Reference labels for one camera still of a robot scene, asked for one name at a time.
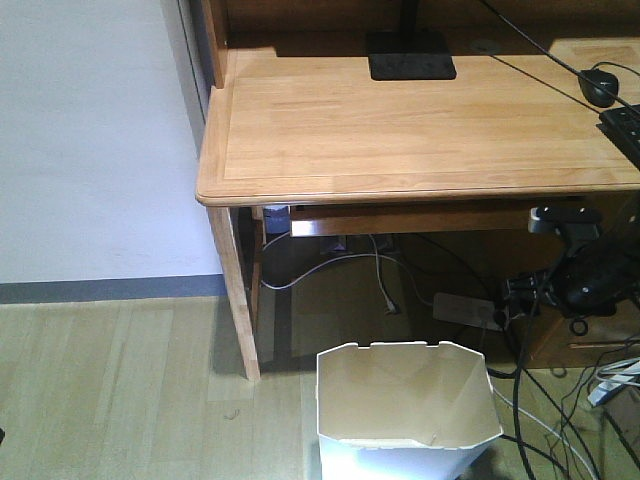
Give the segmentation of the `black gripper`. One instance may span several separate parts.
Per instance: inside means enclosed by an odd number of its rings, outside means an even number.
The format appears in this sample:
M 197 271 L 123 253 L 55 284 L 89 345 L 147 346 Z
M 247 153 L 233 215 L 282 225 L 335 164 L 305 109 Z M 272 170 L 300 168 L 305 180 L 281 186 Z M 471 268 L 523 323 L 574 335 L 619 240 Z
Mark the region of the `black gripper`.
M 607 239 L 566 245 L 545 275 L 521 274 L 503 283 L 506 300 L 494 305 L 493 320 L 538 316 L 538 303 L 522 299 L 536 299 L 541 288 L 543 300 L 566 318 L 612 316 L 617 304 L 630 298 L 630 246 Z

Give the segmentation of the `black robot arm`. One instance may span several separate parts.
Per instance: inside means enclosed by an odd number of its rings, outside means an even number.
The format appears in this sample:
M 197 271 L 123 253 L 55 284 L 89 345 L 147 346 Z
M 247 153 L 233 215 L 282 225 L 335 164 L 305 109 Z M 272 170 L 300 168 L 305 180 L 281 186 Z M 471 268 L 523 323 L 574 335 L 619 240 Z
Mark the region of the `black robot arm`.
M 558 235 L 564 251 L 551 266 L 507 280 L 498 307 L 509 319 L 537 315 L 543 304 L 569 319 L 607 317 L 624 300 L 639 300 L 639 196 L 619 211 L 613 226 L 586 206 L 541 205 L 530 210 L 531 233 Z

